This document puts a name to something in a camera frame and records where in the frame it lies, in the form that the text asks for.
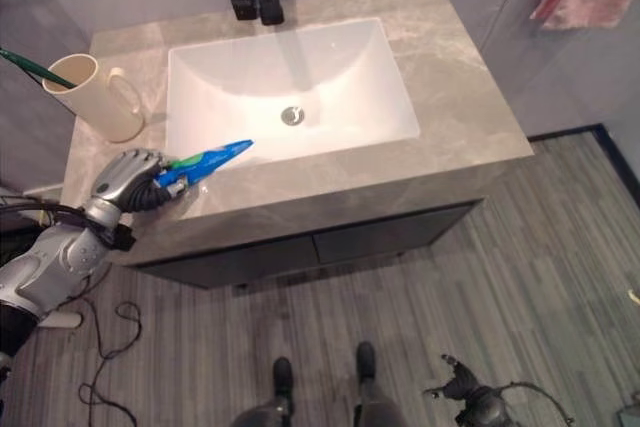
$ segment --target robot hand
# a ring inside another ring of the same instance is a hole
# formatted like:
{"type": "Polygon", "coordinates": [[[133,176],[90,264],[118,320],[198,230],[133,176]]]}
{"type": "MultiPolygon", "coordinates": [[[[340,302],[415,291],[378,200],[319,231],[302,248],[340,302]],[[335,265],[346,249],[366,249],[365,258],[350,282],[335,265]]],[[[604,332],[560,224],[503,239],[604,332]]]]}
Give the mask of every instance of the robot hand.
{"type": "Polygon", "coordinates": [[[98,175],[85,204],[87,216],[106,227],[114,227],[123,212],[155,209],[182,193],[183,178],[161,187],[155,178],[169,168],[162,153],[133,149],[114,158],[98,175]]]}
{"type": "Polygon", "coordinates": [[[438,398],[440,393],[453,400],[464,400],[465,409],[456,416],[456,423],[464,427],[512,427],[517,426],[507,413],[500,393],[486,385],[480,385],[471,370],[455,357],[444,354],[442,360],[453,367],[453,378],[442,387],[427,389],[438,398]]]}
{"type": "Polygon", "coordinates": [[[28,252],[0,269],[0,383],[38,323],[72,295],[110,249],[132,245],[130,234],[121,235],[130,231],[119,224],[121,214],[159,207],[185,189],[180,177],[164,187],[156,183],[155,176],[166,169],[157,151],[118,155],[96,179],[84,213],[61,218],[28,252]]]}

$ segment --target sink basin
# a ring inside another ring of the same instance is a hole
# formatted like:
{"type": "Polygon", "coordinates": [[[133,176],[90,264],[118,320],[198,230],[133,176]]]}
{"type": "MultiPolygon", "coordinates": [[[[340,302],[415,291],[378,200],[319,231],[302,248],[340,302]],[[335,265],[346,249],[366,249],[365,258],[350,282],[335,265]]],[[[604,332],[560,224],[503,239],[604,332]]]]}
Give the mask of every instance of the sink basin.
{"type": "Polygon", "coordinates": [[[223,168],[416,137],[420,127],[378,19],[169,51],[167,153],[243,139],[223,168]]]}

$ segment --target legs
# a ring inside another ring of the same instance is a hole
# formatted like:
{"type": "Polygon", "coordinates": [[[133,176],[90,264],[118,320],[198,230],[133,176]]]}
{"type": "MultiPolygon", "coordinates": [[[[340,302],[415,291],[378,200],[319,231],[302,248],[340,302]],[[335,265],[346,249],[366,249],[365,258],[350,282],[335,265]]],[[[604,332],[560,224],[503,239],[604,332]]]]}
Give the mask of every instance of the legs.
{"type": "Polygon", "coordinates": [[[287,409],[287,400],[282,397],[254,407],[240,414],[232,427],[282,427],[287,409]]]}
{"type": "Polygon", "coordinates": [[[273,363],[274,398],[240,414],[232,427],[290,427],[293,415],[293,372],[288,359],[273,363]]]}
{"type": "MultiPolygon", "coordinates": [[[[375,350],[361,342],[356,352],[360,405],[355,408],[354,427],[406,427],[398,406],[376,384],[375,350]]],[[[273,364],[274,398],[240,414],[232,427],[291,427],[294,413],[293,373],[284,357],[273,364]]]]}
{"type": "Polygon", "coordinates": [[[355,408],[354,427],[405,427],[398,406],[375,382],[375,350],[369,342],[361,342],[356,352],[361,404],[355,408]]]}

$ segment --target cabinet drawer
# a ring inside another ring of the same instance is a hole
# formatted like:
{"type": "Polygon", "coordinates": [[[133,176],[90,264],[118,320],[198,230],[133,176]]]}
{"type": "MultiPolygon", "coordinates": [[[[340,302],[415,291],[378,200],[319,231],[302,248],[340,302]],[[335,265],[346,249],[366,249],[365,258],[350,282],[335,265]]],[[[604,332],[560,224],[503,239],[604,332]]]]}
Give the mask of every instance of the cabinet drawer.
{"type": "Polygon", "coordinates": [[[429,245],[460,220],[473,205],[468,203],[345,227],[315,234],[313,240],[322,264],[413,249],[429,245]]]}
{"type": "Polygon", "coordinates": [[[243,284],[318,264],[310,236],[211,252],[144,267],[143,272],[197,287],[243,284]]]}

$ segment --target wooden floor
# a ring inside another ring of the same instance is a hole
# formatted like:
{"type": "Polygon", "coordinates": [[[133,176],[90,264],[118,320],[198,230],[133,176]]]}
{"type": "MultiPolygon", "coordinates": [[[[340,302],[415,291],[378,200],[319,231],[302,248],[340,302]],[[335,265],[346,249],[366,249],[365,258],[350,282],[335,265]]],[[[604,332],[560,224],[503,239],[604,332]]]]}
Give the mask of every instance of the wooden floor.
{"type": "MultiPolygon", "coordinates": [[[[226,426],[270,396],[270,365],[290,357],[294,425],[351,425],[353,352],[369,339],[381,385],[411,426],[453,426],[459,405],[423,398],[451,353],[491,384],[531,380],[579,426],[611,426],[640,389],[640,214],[590,133],[535,145],[537,156],[432,248],[288,279],[200,291],[114,268],[91,297],[108,345],[129,325],[113,306],[138,302],[144,333],[108,367],[101,389],[141,426],[226,426]]],[[[86,313],[84,305],[70,310],[86,313]]],[[[96,366],[89,323],[41,331],[20,352],[3,427],[84,426],[78,385],[96,366]]],[[[525,425],[562,425],[536,394],[506,395],[525,425]]],[[[125,426],[98,407],[96,426],[125,426]]]]}

